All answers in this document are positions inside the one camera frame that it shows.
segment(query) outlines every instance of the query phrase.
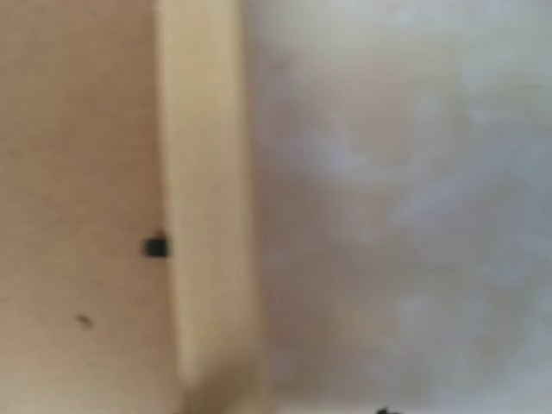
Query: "beige wall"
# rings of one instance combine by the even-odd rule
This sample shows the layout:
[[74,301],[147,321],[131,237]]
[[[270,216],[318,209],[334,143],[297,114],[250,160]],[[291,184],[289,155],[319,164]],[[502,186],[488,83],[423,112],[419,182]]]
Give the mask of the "beige wall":
[[250,3],[279,389],[549,412],[552,4]]
[[[0,411],[172,414],[152,4],[0,2]],[[86,315],[93,326],[76,320]]]

